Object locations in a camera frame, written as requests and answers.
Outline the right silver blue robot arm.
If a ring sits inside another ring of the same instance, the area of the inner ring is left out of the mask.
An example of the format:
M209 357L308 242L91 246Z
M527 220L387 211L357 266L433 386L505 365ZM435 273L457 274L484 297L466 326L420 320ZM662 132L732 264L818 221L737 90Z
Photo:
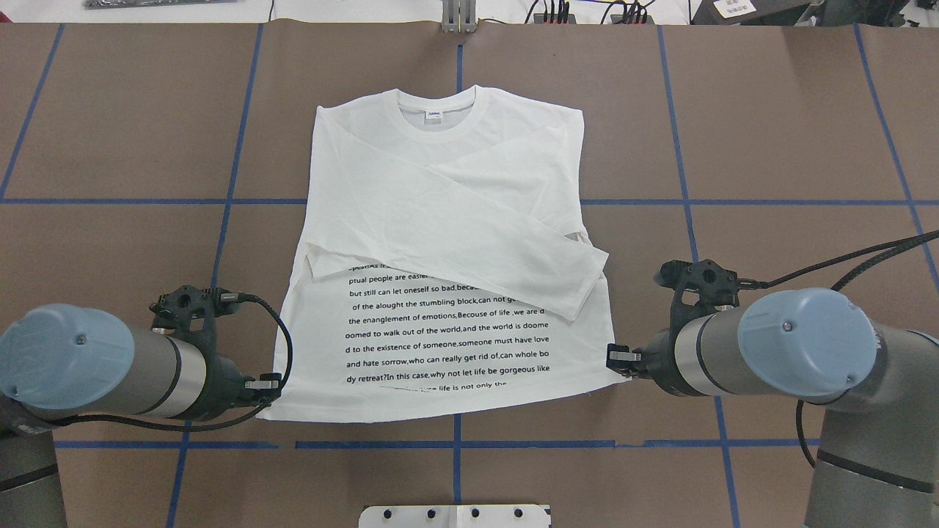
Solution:
M841 292L785 290L691 315L607 367L677 397L785 395L825 409L805 527L937 525L937 340Z

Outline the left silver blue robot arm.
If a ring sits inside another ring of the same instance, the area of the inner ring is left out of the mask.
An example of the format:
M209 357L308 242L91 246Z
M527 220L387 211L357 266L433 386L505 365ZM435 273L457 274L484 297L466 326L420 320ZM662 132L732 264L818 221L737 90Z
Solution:
M288 376L244 375L216 351L211 312L151 329L68 304L33 309L2 334L2 525L65 527L54 431L113 423L197 433L255 417Z

